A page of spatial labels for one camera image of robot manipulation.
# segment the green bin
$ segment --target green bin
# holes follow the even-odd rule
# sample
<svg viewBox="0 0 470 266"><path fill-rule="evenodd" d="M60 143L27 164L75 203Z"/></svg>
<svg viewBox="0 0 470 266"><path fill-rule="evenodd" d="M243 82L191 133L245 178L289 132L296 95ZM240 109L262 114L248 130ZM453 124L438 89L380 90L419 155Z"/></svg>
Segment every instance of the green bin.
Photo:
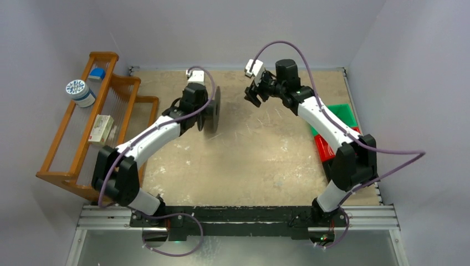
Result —
<svg viewBox="0 0 470 266"><path fill-rule="evenodd" d="M330 111L335 114L343 123L348 127L357 126L356 119L354 118L353 111L349 107L349 104L338 104L338 105L329 105L327 106ZM311 127L311 133L316 136L318 132Z"/></svg>

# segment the wooden shelf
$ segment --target wooden shelf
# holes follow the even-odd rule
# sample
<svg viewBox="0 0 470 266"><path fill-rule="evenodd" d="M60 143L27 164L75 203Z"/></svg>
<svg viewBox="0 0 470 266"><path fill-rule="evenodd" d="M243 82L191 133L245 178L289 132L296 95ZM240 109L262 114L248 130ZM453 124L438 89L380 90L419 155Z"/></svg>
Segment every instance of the wooden shelf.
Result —
<svg viewBox="0 0 470 266"><path fill-rule="evenodd" d="M114 147L124 142L135 103L152 104L152 111L148 123L149 126L155 122L159 104L157 97L137 95L140 85L139 78L133 76L119 76L113 73L118 60L119 56L113 52L90 53L81 80L87 80L90 71L94 67L100 67L106 70L106 76L101 82L100 88L97 89L98 91L95 91L96 101L93 107L87 109L77 108L80 113L78 116L81 115L83 117L81 124L79 119L79 122L75 124L71 122L71 120L74 120L74 112L77 112L77 110L75 108L75 102L70 101L59 125L59 129L44 159L43 165L36 173L37 177L90 201L98 200L98 193L89 183L89 181L91 181L91 175L93 174L98 148L94 146L90 147L88 143L88 136L90 135L96 116L98 114L105 114L111 115L115 119L115 126L119 129L119 131L116 132L117 137L111 138L111 140L108 140L106 143ZM71 124L74 125L74 128L68 130ZM77 134L77 132L80 131L80 127L83 129L83 133ZM53 168L55 167L61 168L61 171L54 171ZM144 167L145 166L142 166L139 170L139 180L141 184ZM84 185L78 183L80 173L86 175Z"/></svg>

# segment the robotic arm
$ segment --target robotic arm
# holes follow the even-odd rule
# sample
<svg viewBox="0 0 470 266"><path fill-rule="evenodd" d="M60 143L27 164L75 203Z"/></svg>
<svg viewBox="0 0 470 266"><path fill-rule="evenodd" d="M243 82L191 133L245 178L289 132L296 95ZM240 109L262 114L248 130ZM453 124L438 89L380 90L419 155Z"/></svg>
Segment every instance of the robotic arm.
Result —
<svg viewBox="0 0 470 266"><path fill-rule="evenodd" d="M251 85L245 90L245 99L260 107L258 96L266 101L269 97L281 98L283 105L295 115L300 116L314 127L318 133L336 151L335 158L326 173L330 179L326 190L312 202L312 218L317 221L334 215L342 204L345 196L356 186L361 185L377 176L376 154L363 149L349 136L343 134L323 114L324 109L333 120L362 143L376 147L375 139L361 136L358 132L346 126L320 100L320 105L313 90L300 84L297 65L294 60L283 59L275 64L274 76L267 71L263 62L253 60L245 67L245 75L254 77Z"/></svg>
<svg viewBox="0 0 470 266"><path fill-rule="evenodd" d="M197 124L199 131L203 128L209 131L217 130L220 107L219 88L216 90L215 99L211 100L211 103L203 112L155 130L155 127L165 122L184 117L196 111L207 102L208 94L204 86L204 72L192 71L187 73L187 76L188 84L183 90L182 97L176 99L153 125L115 149L105 146L99 151L91 182L95 190L101 190L111 165L120 154L124 153L106 184L105 195L121 206L129 206L147 215L159 216L164 214L165 203L163 199L160 196L154 197L140 188L139 168L156 151L168 142L183 135L195 124Z"/></svg>

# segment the blue object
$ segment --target blue object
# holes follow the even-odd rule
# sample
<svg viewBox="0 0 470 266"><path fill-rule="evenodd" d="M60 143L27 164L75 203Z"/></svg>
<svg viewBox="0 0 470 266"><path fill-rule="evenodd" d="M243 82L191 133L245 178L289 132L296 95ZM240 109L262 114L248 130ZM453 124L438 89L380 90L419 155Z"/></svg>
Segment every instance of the blue object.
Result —
<svg viewBox="0 0 470 266"><path fill-rule="evenodd" d="M105 75L106 75L106 72L104 71L103 68L95 68L91 71L90 75L88 76L88 79L91 81L101 82L104 79Z"/></svg>

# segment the cable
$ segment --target cable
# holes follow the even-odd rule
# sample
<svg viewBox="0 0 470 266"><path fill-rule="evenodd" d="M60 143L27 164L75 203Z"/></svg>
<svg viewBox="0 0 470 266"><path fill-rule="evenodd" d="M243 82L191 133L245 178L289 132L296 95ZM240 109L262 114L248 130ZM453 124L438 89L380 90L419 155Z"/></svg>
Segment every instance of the cable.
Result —
<svg viewBox="0 0 470 266"><path fill-rule="evenodd" d="M216 94L216 83L214 82L214 78L212 77L211 73L209 73L209 71L207 71L205 68L203 68L202 66L192 66L190 68L188 68L188 71L191 71L192 69L194 68L197 68L197 69L201 69L202 71L204 71L204 73L206 73L206 75L209 77L209 79L211 80L211 85L212 85L212 92L211 92L211 97L207 100L207 102L202 106L200 107L199 109L197 109L196 111L190 113L190 114L187 114L187 115L184 115L182 117L179 117L179 118L176 118L176 119L173 119L173 120L169 120L169 121L166 121L166 122L163 122L159 125L155 125L153 128L151 128L150 130L147 130L144 134L140 135L138 138L136 138L128 147L126 147L116 158L116 160L113 162L113 164L111 165L111 167L109 168L109 171L107 172L106 174L106 177L104 178L104 181L103 181L103 184L101 185L101 190L100 190L100 196L98 197L98 206L100 208L106 208L108 207L109 205L107 206L104 206L103 205L103 198L104 198L104 192L106 190L106 185L108 184L108 181L109 181L109 178L111 177L114 169L116 168L116 166L118 165L118 163L121 161L122 157L130 150L132 150L132 148L137 144L139 143L139 141L141 141L143 138L145 138L146 136L148 136L149 134L153 133L154 131L160 129L161 127L163 126L166 126L166 125L169 125L171 123L176 123L176 122L179 122L179 121L183 121L183 120L186 120L188 118L191 118L197 114L199 114L200 112L202 112L210 103L211 103L211 100L214 98L214 95ZM202 226L200 224L200 222L193 216L189 215L189 214L186 214L186 213L174 213L174 214L169 214L169 215L165 215L165 216L148 216L144 213L142 213L142 216L146 217L147 219L165 219L165 218L169 218L169 217L173 217L173 216L178 216L178 215L181 215L181 216L188 216L188 217L191 217L191 219L193 219L197 225L199 226L199 229L201 231L201 239L199 241L199 243L194 247L193 250L187 252L187 253L184 253L184 254L170 254L170 253L165 253L165 252L162 252L162 251L159 251L159 250L156 250L156 249L151 249L152 251L155 251L155 252L158 252L160 254L163 254L163 255L166 255L166 256L170 256L170 257L183 257L183 256L186 256L186 255L189 255L189 254L192 254L193 252L195 252L199 247L201 247L201 244L202 244L202 240L203 240L203 232L202 232Z"/></svg>
<svg viewBox="0 0 470 266"><path fill-rule="evenodd" d="M364 148L364 149L367 149L367 150L370 150L370 151L373 151L373 152L379 152L379 153L382 153L382 154L395 154L395 155L416 155L414 158L404 162L403 164L393 168L392 170L386 172L385 174L383 174L382 176L377 176L376 178L364 183L364 184L361 184L355 188L353 188L340 202L340 204L338 205L338 208L340 208L340 210L345 214L345 217L346 217L346 229L344 231L344 233L341 235L341 237L336 240L333 244L329 245L328 248L330 247L333 247L335 245L337 245L337 243L339 243L343 238L344 236L346 235L346 232L348 231L348 227L349 227L349 218L348 215L346 215L346 213L344 212L343 208L341 208L341 205L346 201L347 198L349 198L353 193L355 193L356 191L360 190L361 188L364 188L364 187L367 187L377 181L380 181L382 180L383 178L403 169L404 167L414 163L415 161L419 160L421 157L423 157L426 152L424 150L414 150L414 151L399 151L399 150L387 150L387 149L378 149L378 148L375 148L375 147L370 147L368 145L365 145L363 144L360 140L356 139L353 137L353 135L351 135L346 129L343 129L343 127L341 127L336 121L334 121L329 115L328 113L325 111L325 105L322 105L321 104L321 101L320 101L320 97L318 97L318 91L316 90L316 86L315 86L315 83L313 81L313 76L312 76L312 73L311 73L311 70L310 70L310 66L309 64L307 63L307 60L304 56L304 54L299 50L299 48L297 46L295 46L293 43L291 42L287 42L285 40L275 40L273 42L270 42L268 44L266 44L263 48L261 48L261 50L256 54L256 56L254 57L253 59L253 63L249 69L249 71L253 71L253 66L254 66L254 63L256 62L256 60L259 58L259 56L261 55L261 53L266 49L268 48L269 46L273 45L273 44L277 44L277 43L283 43L283 44L287 44L289 46L291 46L292 48L294 48L297 53L299 54L299 56L302 58L302 61L304 62L305 64L305 68L307 69L307 72L308 72L308 75L309 75L309 78L310 78L310 82L311 82L311 88L312 88L312 91L315 95L315 98L316 98L316 102L318 104L318 106L320 107L321 109L321 112L325 115L325 117L333 124L336 126L336 128L338 128L341 132L343 132L343 134L345 136L348 136L350 139L352 139L355 143L357 143L360 147Z"/></svg>

